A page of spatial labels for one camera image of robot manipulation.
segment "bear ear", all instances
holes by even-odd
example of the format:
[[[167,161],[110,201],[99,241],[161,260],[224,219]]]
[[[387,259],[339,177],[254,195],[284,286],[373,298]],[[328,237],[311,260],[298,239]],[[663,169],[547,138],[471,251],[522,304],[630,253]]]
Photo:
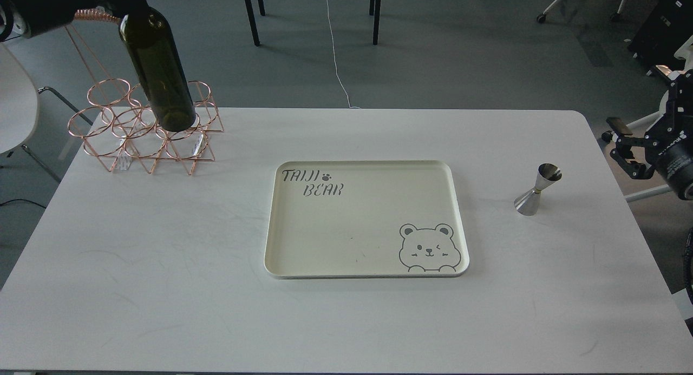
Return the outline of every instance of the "bear ear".
[[[435,227],[436,232],[441,232],[442,234],[447,235],[447,237],[450,237],[452,239],[453,237],[453,228],[450,227],[450,225],[441,223],[440,225]]]
[[[402,225],[401,228],[399,228],[399,234],[401,235],[401,237],[406,239],[406,237],[409,234],[415,232],[416,230],[418,230],[418,229],[416,229],[416,227],[414,225],[412,225],[410,223],[406,223],[406,224]]]

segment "rose gold metal rack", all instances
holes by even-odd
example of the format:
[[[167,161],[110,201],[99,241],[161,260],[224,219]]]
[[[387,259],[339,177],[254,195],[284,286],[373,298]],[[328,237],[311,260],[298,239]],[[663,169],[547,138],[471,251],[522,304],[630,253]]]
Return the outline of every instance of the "rose gold metal rack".
[[[214,103],[210,86],[200,81],[188,82],[197,119],[193,126],[178,133],[162,129],[149,106],[141,86],[109,78],[97,82],[87,92],[91,107],[77,112],[68,122],[72,136],[82,139],[87,155],[96,157],[105,170],[127,170],[133,161],[147,173],[154,173],[162,161],[181,163],[193,175],[200,161],[214,161],[210,134],[222,133],[224,126]],[[76,119],[94,117],[94,126],[84,131]]]

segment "serving tray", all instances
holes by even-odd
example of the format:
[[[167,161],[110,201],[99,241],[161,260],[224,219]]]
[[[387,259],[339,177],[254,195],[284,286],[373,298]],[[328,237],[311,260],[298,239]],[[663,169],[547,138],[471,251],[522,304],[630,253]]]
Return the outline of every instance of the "serving tray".
[[[285,278],[450,277],[469,265],[442,161],[279,166],[265,268]]]

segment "chair wheel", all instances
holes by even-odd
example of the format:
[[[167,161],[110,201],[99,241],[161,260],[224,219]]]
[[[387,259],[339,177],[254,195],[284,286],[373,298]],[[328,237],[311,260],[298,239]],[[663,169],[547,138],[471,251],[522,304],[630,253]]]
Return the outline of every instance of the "chair wheel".
[[[604,133],[602,133],[602,141],[611,142],[612,139],[613,139],[613,131],[607,130]]]

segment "white cable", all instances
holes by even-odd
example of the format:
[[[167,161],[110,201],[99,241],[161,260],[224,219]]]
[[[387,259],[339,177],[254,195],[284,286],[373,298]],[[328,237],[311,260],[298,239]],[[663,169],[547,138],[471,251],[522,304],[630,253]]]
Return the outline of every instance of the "white cable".
[[[330,26],[330,35],[332,37],[332,59],[334,59],[335,62],[335,75],[337,76],[337,81],[339,82],[339,85],[342,86],[342,90],[344,90],[344,94],[346,95],[346,103],[348,104],[350,109],[361,109],[361,107],[356,107],[351,105],[351,101],[349,101],[349,93],[347,92],[347,89],[344,88],[344,84],[342,84],[342,79],[339,78],[339,71],[337,71],[337,52],[335,50],[335,34],[332,32],[332,21],[330,20],[330,2],[329,0],[325,0],[325,3],[327,4],[327,23]]]

